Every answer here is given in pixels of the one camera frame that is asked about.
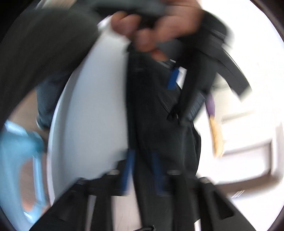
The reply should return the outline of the person's left hand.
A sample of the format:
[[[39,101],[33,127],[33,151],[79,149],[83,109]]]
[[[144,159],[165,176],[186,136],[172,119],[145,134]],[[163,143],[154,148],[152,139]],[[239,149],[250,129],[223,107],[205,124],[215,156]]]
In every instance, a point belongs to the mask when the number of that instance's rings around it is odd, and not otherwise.
[[[139,29],[141,17],[137,14],[116,12],[111,17],[114,32],[131,40],[139,52],[148,52],[157,61],[168,60],[158,43],[195,33],[203,18],[198,1],[165,1],[166,15],[153,28]]]

